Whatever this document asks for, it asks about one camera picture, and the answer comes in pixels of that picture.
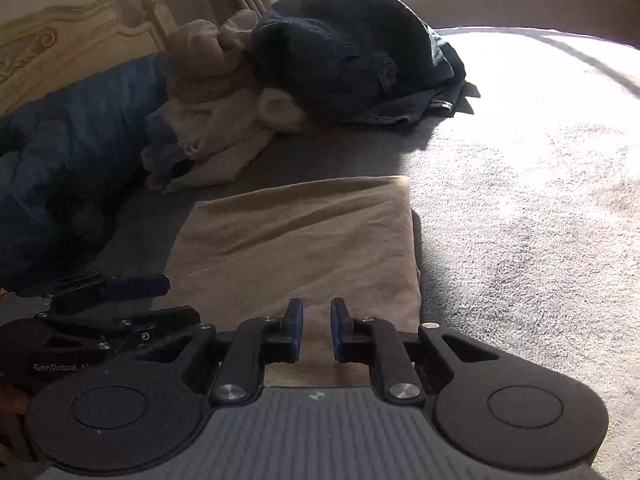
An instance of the silver bolt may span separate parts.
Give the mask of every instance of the silver bolt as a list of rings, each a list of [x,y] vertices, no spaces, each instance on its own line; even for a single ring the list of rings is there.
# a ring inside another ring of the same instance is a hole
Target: silver bolt
[[[396,399],[415,399],[420,395],[420,388],[411,383],[398,383],[389,388],[389,393]]]
[[[216,397],[220,400],[238,400],[244,397],[244,389],[237,384],[223,384],[216,390]]]

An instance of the wooden furniture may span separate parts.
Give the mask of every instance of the wooden furniture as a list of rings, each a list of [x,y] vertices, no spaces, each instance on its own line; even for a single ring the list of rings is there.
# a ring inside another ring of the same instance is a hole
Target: wooden furniture
[[[0,115],[25,102],[116,66],[166,49],[177,30],[158,0],[140,0],[146,21],[124,27],[119,0],[46,7],[0,25]]]

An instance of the pile of clothes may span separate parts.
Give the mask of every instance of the pile of clothes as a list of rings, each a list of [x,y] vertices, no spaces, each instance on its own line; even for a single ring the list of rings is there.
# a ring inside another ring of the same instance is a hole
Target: pile of clothes
[[[451,114],[465,69],[400,0],[279,0],[258,20],[196,20],[172,36],[169,100],[146,124],[148,184],[236,179],[275,132],[307,121],[395,125]]]

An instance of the bed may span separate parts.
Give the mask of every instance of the bed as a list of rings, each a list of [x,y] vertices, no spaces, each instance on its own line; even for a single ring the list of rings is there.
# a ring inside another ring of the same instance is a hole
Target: bed
[[[20,50],[13,61],[0,61],[0,114],[164,50],[177,28],[171,13],[157,0],[141,2],[146,22],[137,28],[119,24],[117,0],[52,7],[0,27],[0,49]],[[120,276],[162,272],[200,200],[323,178],[404,174],[411,180],[422,320],[588,384],[610,415],[594,467],[605,478],[634,478],[640,53],[554,30],[441,33],[468,73],[452,118],[426,118],[405,134],[331,128],[282,136],[227,186],[169,195],[140,186],[89,268]],[[91,315],[148,307],[109,304]]]

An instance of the pillow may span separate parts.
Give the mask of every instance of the pillow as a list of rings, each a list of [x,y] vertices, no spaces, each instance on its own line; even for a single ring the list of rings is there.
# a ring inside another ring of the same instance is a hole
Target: pillow
[[[84,242],[106,241],[104,215],[142,173],[145,117],[165,101],[152,54],[0,118],[0,286],[33,283]]]

